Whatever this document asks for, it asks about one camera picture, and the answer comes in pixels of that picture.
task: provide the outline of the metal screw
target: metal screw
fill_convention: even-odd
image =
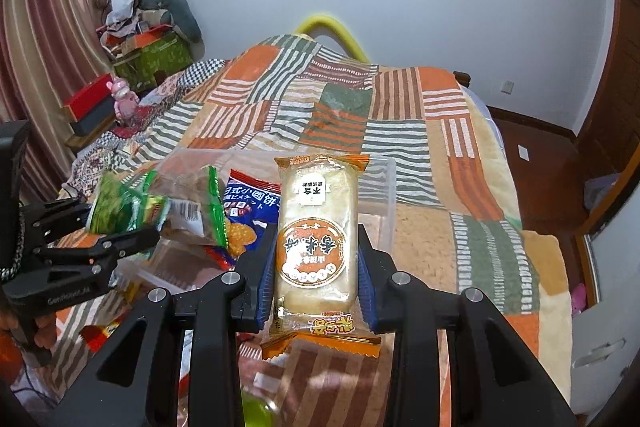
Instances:
[[[409,284],[411,276],[407,272],[396,272],[391,276],[391,280],[399,285]]]
[[[153,288],[147,297],[151,302],[160,302],[166,297],[166,290],[164,288]]]
[[[478,288],[467,288],[465,290],[465,297],[471,302],[480,302],[484,296]]]
[[[236,284],[240,280],[238,272],[226,272],[222,274],[222,282],[228,285]]]

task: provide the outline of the printed label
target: printed label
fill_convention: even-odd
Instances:
[[[355,330],[355,327],[350,313],[318,317],[309,321],[309,331],[313,335],[337,335],[339,333],[351,333],[353,330]]]
[[[335,223],[311,217],[287,225],[278,234],[277,268],[298,288],[318,288],[344,269],[344,231]]]
[[[171,226],[204,237],[200,204],[188,200],[171,201]]]
[[[329,187],[322,174],[306,174],[295,188],[299,204],[323,204]]]

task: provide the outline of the robotic arm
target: robotic arm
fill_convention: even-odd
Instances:
[[[28,121],[0,125],[0,307],[18,318],[11,333],[24,361],[40,367],[51,353],[33,341],[34,318],[107,293],[118,259],[153,247],[159,233],[147,227],[102,237],[89,248],[49,248],[84,227],[90,206],[79,198],[20,205],[29,128]]]

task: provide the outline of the pink toy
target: pink toy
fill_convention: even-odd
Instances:
[[[127,123],[135,114],[140,103],[138,96],[129,88],[129,83],[116,76],[113,82],[107,82],[107,88],[111,89],[111,96],[115,99],[113,109],[120,123]]]
[[[587,287],[580,283],[571,292],[571,316],[575,317],[587,307]]]

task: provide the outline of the wooden floor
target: wooden floor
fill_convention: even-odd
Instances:
[[[522,225],[558,238],[571,290],[582,282],[572,233],[587,218],[582,206],[585,174],[578,152],[563,136],[510,121],[495,123],[504,139]],[[529,161],[520,158],[518,145],[529,151]]]

